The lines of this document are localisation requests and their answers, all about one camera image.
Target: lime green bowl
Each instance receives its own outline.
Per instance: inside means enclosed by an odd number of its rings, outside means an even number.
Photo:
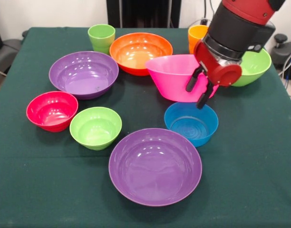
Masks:
[[[233,86],[244,86],[261,77],[271,65],[271,57],[262,49],[259,53],[247,51],[242,57],[242,76]]]
[[[109,108],[93,107],[78,113],[70,123],[71,136],[81,145],[95,151],[107,148],[119,135],[120,116]]]

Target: orange bowl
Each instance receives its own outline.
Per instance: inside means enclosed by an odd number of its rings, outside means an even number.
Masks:
[[[125,72],[146,76],[149,72],[145,63],[152,58],[172,55],[173,48],[169,41],[159,35],[135,32],[116,39],[109,52]]]

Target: green tablecloth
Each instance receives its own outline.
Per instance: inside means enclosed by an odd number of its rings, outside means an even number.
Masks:
[[[116,36],[141,31],[117,29]],[[143,29],[162,35],[174,54],[188,53],[186,29]],[[55,90],[50,66],[71,52],[91,50],[86,28],[32,28],[0,91],[0,227],[291,227],[291,101],[271,67],[242,88],[220,88],[208,104],[220,125],[198,151],[203,176],[183,201],[162,208],[120,195],[108,175],[108,158],[125,135],[165,128],[172,103],[150,77],[120,71],[102,97],[79,109],[117,111],[123,129],[100,152],[76,143],[69,130],[49,133],[25,115],[29,101]]]

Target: cup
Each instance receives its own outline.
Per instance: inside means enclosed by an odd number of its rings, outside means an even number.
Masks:
[[[189,52],[194,53],[194,47],[196,43],[205,37],[208,31],[208,26],[206,25],[194,25],[188,30],[188,40],[189,40]]]
[[[115,28],[107,24],[93,25],[87,31],[93,50],[109,55],[109,47],[115,40]]]

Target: wall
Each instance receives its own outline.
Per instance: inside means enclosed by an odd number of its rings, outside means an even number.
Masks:
[[[21,39],[30,27],[107,23],[106,0],[0,0],[0,35]]]
[[[212,0],[213,9],[216,10],[221,0]],[[204,0],[182,0],[181,17],[179,27],[186,28],[193,21],[204,16]],[[212,11],[209,0],[207,0],[207,18],[212,18]],[[286,0],[282,8],[276,12],[271,21],[276,27],[276,33],[284,33],[291,40],[291,0]],[[270,50],[275,42],[273,37],[266,44],[266,48]]]

